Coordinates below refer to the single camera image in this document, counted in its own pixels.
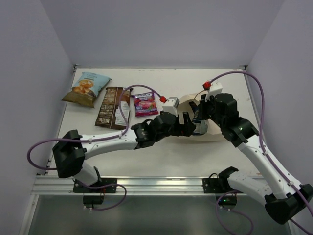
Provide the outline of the navy kettle chips bag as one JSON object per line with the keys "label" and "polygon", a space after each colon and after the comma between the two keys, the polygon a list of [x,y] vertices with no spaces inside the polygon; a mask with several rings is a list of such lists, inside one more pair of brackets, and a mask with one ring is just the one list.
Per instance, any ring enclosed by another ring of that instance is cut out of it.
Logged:
{"label": "navy kettle chips bag", "polygon": [[193,101],[189,102],[189,106],[191,107],[194,117],[192,119],[192,123],[195,125],[196,129],[193,131],[193,136],[202,136],[207,133],[208,126],[205,120],[202,118],[201,113],[199,112],[199,108],[197,104]]}

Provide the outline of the brown paper bag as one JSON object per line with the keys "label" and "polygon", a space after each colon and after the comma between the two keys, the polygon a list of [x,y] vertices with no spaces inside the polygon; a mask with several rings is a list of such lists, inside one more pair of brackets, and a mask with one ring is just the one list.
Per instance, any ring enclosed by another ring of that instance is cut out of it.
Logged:
{"label": "brown paper bag", "polygon": [[[187,94],[184,95],[179,99],[179,105],[177,107],[178,114],[181,112],[188,112],[190,119],[192,120],[194,117],[194,113],[189,106],[189,102],[193,101],[197,105],[200,103],[201,95],[206,94],[205,91],[201,91],[200,93],[194,93],[194,94]],[[194,141],[201,141],[201,142],[213,142],[213,141],[224,141],[224,137],[219,129],[219,127],[212,121],[212,120],[206,120],[205,121],[208,130],[207,133],[202,136],[193,136],[191,135],[189,138]]]}

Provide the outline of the purple berry candy bag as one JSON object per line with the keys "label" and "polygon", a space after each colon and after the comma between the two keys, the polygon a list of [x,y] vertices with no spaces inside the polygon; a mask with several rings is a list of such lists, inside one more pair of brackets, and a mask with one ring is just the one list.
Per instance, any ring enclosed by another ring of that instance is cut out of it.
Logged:
{"label": "purple berry candy bag", "polygon": [[132,98],[135,107],[135,117],[145,117],[159,113],[153,92],[132,95]]}

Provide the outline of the brown chocolate snack bag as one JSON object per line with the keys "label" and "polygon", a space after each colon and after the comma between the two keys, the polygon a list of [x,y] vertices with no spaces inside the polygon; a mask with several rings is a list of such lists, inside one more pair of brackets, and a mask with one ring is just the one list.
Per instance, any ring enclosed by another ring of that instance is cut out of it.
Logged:
{"label": "brown chocolate snack bag", "polygon": [[121,98],[121,93],[125,90],[123,87],[107,87],[104,99],[102,101],[95,126],[105,127],[114,130],[123,130],[126,128],[126,121],[119,110],[121,109],[127,120],[129,120],[130,99],[133,88],[126,90]]}

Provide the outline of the gold blue crisps bag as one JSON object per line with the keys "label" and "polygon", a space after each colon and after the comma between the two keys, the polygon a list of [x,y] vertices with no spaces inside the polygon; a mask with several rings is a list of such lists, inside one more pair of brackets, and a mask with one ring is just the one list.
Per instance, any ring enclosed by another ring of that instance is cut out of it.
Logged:
{"label": "gold blue crisps bag", "polygon": [[104,75],[83,72],[71,90],[62,98],[62,101],[94,108],[94,102],[111,80],[111,78]]}

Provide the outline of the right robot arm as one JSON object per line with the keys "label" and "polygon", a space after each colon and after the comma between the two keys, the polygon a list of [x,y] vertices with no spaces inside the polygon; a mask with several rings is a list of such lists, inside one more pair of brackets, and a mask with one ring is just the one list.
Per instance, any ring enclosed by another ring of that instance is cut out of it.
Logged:
{"label": "right robot arm", "polygon": [[201,118],[217,124],[224,138],[253,163],[266,181],[263,184],[229,167],[219,174],[221,191],[235,189],[245,193],[262,204],[279,224],[285,224],[306,207],[313,197],[313,187],[293,177],[275,158],[255,126],[239,116],[237,101],[231,94],[204,94],[198,108]]}

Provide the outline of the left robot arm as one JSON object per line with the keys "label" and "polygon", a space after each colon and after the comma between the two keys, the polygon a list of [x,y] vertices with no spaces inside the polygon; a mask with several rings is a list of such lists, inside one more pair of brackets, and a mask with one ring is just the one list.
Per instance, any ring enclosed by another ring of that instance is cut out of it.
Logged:
{"label": "left robot arm", "polygon": [[151,147],[165,137],[189,137],[195,129],[187,112],[183,112],[183,123],[180,123],[179,116],[162,111],[154,119],[108,134],[80,135],[77,130],[71,130],[52,148],[58,177],[72,177],[90,192],[97,192],[102,186],[101,176],[87,159],[119,150]]}

